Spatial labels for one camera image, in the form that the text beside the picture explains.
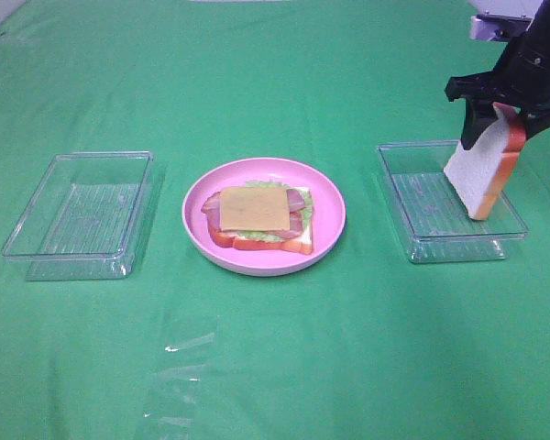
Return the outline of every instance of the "sandwich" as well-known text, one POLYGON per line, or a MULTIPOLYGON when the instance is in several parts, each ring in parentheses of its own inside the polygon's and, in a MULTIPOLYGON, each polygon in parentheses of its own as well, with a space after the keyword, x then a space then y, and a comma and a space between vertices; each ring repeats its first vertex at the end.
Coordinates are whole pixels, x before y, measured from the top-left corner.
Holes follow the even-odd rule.
POLYGON ((227 186, 204 202, 208 233, 220 248, 311 254, 313 201, 309 188, 280 181, 227 186))
POLYGON ((497 121, 491 124, 470 150, 458 142, 444 167, 473 220, 485 220, 497 202, 526 141, 525 128, 515 109, 494 103, 497 121))

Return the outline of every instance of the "robotic arm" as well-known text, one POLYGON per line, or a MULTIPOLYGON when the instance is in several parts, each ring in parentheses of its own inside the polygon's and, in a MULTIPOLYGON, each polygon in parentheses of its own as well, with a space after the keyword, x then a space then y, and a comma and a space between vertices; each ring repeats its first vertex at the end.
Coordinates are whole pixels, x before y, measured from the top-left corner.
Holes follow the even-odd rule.
POLYGON ((463 148, 471 149, 497 120, 493 102, 520 109, 527 138, 546 130, 550 127, 550 0, 539 5, 531 21, 524 14, 519 18, 482 14, 475 20, 483 30, 493 29, 492 38, 483 39, 508 42, 492 71, 451 77, 446 85, 449 101, 467 101, 463 148))

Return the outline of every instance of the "pink plate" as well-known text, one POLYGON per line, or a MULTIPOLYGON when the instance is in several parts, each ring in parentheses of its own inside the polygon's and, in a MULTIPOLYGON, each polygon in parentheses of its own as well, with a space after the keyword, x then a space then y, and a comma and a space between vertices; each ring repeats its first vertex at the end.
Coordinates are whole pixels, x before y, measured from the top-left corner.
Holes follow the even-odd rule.
POLYGON ((340 191, 320 171, 295 160, 251 158, 229 162, 202 176, 186 194, 181 215, 192 242, 212 262, 234 272, 270 277, 305 269, 328 253, 342 234, 347 209, 340 191), (237 250, 219 247, 212 241, 205 214, 201 211, 205 200, 225 186, 254 180, 279 181, 310 189, 313 197, 312 254, 237 250))

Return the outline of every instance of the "container rim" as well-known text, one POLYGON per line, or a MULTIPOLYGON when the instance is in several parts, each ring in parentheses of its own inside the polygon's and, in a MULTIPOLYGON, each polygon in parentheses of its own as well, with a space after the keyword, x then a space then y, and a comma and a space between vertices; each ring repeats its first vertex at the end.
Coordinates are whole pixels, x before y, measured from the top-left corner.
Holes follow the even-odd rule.
POLYGON ((6 260, 23 260, 23 261, 73 261, 73 260, 90 260, 90 259, 119 259, 124 256, 127 241, 130 238, 130 235, 135 227, 136 218, 138 215, 138 209, 136 207, 140 206, 142 199, 144 197, 144 185, 143 182, 147 180, 151 173, 151 166, 154 160, 154 154, 151 151, 142 150, 142 151, 76 151, 72 153, 63 153, 55 155, 47 167, 47 170, 44 172, 41 180, 39 181, 37 188, 33 192, 33 195, 30 197, 25 209, 22 214, 18 217, 16 225, 13 228, 10 236, 2 246, 2 256, 6 260), (143 170, 143 173, 140 178, 140 183, 138 185, 137 197, 133 202, 130 216, 126 223, 126 228, 122 234, 122 240, 118 250, 114 252, 82 252, 82 253, 11 253, 11 247, 14 245, 15 240, 18 237, 18 234, 22 230, 25 221, 32 212, 37 200, 40 197, 40 194, 47 184, 47 181, 50 178, 50 175, 53 173, 53 170, 57 166, 58 162, 61 160, 74 160, 74 159, 143 159, 146 160, 146 164, 143 170))
POLYGON ((443 241, 477 241, 477 240, 508 240, 508 239, 521 239, 527 236, 529 228, 527 224, 520 217, 519 213, 516 211, 515 207, 510 202, 509 198, 505 192, 501 192, 500 198, 505 203, 506 208, 510 211, 513 218, 517 221, 519 229, 518 231, 513 232, 494 232, 494 233, 483 233, 483 234, 448 234, 442 236, 428 236, 428 235, 419 235, 413 229, 412 219, 407 213, 407 210, 404 208, 404 202, 400 193, 395 186, 393 179, 391 178, 391 168, 388 161, 384 156, 384 152, 391 149, 422 149, 429 147, 455 147, 458 144, 457 139, 445 139, 445 140, 426 140, 426 141, 404 141, 404 142, 386 142, 383 144, 377 145, 377 152, 381 159, 381 164, 383 166, 384 175, 391 187, 392 195, 395 197, 395 200, 398 202, 401 218, 404 219, 404 224, 407 226, 407 233, 412 240, 416 242, 443 242, 443 241))

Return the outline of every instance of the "bread crust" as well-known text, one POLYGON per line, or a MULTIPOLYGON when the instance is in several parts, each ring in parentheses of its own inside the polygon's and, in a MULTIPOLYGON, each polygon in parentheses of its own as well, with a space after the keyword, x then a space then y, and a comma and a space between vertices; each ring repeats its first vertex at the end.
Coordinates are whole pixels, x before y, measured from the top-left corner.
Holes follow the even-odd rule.
POLYGON ((489 187, 483 194, 477 211, 470 215, 474 220, 485 220, 489 216, 493 205, 497 202, 507 180, 512 176, 520 153, 525 145, 526 136, 523 122, 515 109, 510 105, 493 103, 501 110, 509 128, 507 146, 501 153, 499 167, 495 171, 489 187))

